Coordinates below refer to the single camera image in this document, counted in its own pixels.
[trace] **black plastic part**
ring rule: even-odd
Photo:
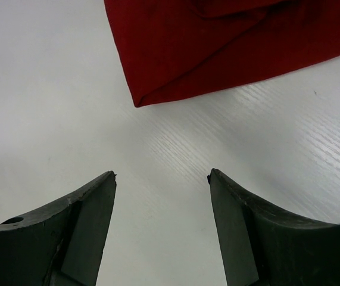
[[[340,286],[340,225],[281,209],[219,170],[210,182],[228,286]]]
[[[95,285],[115,193],[107,172],[0,224],[0,285]]]

